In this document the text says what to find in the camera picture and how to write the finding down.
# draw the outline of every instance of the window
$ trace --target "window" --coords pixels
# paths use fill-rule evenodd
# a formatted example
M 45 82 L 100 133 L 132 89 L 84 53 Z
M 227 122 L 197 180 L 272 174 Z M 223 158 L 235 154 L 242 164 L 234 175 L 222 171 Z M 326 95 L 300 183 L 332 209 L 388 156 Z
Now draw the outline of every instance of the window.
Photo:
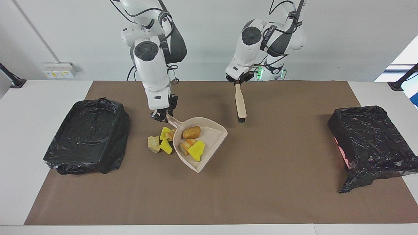
M 395 82 L 416 63 L 418 63 L 418 36 L 396 57 L 375 82 Z M 402 88 L 408 98 L 418 93 L 418 76 L 402 83 Z

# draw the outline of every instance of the black garbage bag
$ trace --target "black garbage bag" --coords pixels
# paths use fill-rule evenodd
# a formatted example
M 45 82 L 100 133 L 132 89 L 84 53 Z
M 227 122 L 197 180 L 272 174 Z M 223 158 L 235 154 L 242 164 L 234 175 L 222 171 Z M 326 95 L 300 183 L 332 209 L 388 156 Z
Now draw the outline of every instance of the black garbage bag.
M 337 109 L 328 121 L 347 164 L 340 193 L 418 172 L 418 158 L 379 106 Z
M 108 173 L 125 156 L 129 115 L 123 105 L 101 98 L 74 104 L 44 156 L 61 175 Z

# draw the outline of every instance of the white table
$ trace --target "white table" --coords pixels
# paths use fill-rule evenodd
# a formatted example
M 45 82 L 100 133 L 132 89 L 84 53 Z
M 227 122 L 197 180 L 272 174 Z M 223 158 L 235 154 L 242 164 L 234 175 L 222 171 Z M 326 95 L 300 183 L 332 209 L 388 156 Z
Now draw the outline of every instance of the white table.
M 23 226 L 49 171 L 41 161 L 72 105 L 91 81 L 27 81 L 0 100 L 0 234 L 416 234 L 418 224 Z M 349 82 L 362 106 L 379 105 L 418 153 L 418 110 L 386 83 Z M 418 174 L 404 176 L 418 201 Z

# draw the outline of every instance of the dustpan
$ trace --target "dustpan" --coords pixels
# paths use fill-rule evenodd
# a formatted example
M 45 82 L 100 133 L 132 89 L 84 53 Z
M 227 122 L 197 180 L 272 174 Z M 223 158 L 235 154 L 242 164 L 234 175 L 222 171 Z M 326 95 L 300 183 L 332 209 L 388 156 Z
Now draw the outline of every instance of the dustpan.
M 213 156 L 218 147 L 224 141 L 225 137 L 228 135 L 225 127 L 203 117 L 193 117 L 185 122 L 180 122 L 172 116 L 167 115 L 167 120 L 168 123 L 177 128 L 173 137 L 173 146 L 178 154 L 178 157 L 184 162 L 184 164 L 186 164 L 197 173 L 199 173 L 204 168 L 206 163 Z M 185 141 L 182 136 L 183 131 L 194 126 L 199 126 L 201 130 L 200 136 L 196 140 L 201 140 L 205 143 L 205 149 L 199 162 L 196 162 L 190 155 L 185 156 L 180 151 L 180 144 Z

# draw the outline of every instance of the brown paper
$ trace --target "brown paper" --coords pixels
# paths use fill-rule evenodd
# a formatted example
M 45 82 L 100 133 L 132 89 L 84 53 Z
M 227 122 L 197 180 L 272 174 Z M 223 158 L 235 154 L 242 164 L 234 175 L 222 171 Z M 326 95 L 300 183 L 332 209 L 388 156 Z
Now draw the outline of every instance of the brown paper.
M 347 82 L 245 83 L 245 124 L 231 83 L 180 82 L 173 92 L 176 118 L 202 116 L 228 130 L 201 173 L 175 153 L 148 150 L 147 137 L 170 126 L 149 118 L 141 82 L 94 82 L 86 99 L 116 100 L 130 115 L 125 159 L 108 174 L 50 170 L 25 224 L 418 222 L 400 177 L 337 193 L 347 172 L 327 121 L 337 108 L 359 106 Z

